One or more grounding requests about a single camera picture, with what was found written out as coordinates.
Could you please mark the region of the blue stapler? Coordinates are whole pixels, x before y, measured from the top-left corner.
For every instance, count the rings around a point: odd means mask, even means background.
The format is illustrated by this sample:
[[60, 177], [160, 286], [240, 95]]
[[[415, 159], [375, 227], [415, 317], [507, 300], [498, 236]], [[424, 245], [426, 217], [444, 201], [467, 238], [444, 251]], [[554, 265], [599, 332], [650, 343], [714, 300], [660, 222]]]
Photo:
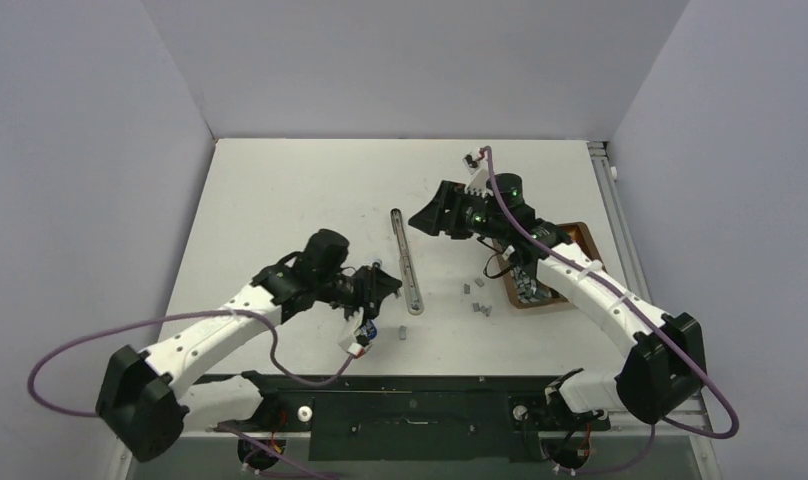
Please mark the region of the blue stapler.
[[377, 328], [372, 320], [366, 320], [361, 327], [361, 334], [367, 340], [368, 343], [371, 343], [377, 336]]

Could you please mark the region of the silver black stapler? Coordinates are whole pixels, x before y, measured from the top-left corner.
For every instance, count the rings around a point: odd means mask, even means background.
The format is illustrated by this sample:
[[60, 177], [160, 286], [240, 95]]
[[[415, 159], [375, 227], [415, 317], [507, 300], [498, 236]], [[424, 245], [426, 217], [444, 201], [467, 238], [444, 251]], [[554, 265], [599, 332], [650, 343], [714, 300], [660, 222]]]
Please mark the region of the silver black stapler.
[[420, 315], [424, 312], [424, 301], [411, 259], [402, 212], [398, 208], [393, 208], [390, 211], [390, 220], [399, 250], [399, 266], [403, 276], [407, 310], [411, 315]]

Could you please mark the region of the brown plastic divided tray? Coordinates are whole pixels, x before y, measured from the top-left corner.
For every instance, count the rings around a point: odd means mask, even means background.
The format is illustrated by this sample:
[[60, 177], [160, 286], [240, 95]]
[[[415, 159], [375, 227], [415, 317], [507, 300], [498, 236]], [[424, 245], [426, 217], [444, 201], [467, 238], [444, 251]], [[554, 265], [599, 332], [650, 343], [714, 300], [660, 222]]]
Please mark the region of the brown plastic divided tray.
[[[583, 253], [592, 260], [601, 260], [597, 245], [584, 222], [559, 224], [571, 239], [577, 243]], [[508, 301], [516, 309], [550, 309], [557, 310], [568, 307], [568, 300], [557, 290], [539, 281], [531, 280], [519, 268], [505, 273], [501, 277]]]

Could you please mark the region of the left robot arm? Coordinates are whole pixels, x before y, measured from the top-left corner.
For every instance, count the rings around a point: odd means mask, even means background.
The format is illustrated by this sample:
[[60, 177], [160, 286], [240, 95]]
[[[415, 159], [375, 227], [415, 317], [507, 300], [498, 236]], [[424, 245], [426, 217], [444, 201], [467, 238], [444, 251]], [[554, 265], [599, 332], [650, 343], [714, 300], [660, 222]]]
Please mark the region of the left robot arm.
[[236, 375], [224, 400], [202, 402], [198, 379], [254, 337], [324, 303], [340, 309], [345, 330], [338, 344], [349, 360], [364, 355], [376, 335], [382, 302], [400, 293], [402, 282], [376, 264], [348, 274], [349, 242], [321, 229], [301, 251], [264, 267], [222, 307], [194, 315], [194, 324], [174, 337], [136, 350], [124, 346], [108, 361], [95, 406], [99, 418], [140, 462], [157, 458], [180, 437], [186, 420], [200, 425], [242, 420], [269, 428], [277, 401]]

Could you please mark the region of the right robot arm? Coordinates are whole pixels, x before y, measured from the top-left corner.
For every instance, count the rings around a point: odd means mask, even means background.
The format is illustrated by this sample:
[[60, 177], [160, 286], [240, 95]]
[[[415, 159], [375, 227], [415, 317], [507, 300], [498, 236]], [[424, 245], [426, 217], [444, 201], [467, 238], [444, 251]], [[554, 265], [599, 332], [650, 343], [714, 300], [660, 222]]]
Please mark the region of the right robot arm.
[[673, 316], [616, 282], [565, 230], [537, 216], [518, 175], [496, 180], [496, 189], [444, 180], [408, 224], [430, 236], [495, 241], [510, 265], [557, 291], [624, 356], [614, 372], [577, 368], [547, 386], [547, 419], [569, 428], [584, 415], [625, 410], [655, 424], [700, 390], [706, 363], [698, 322], [686, 313]]

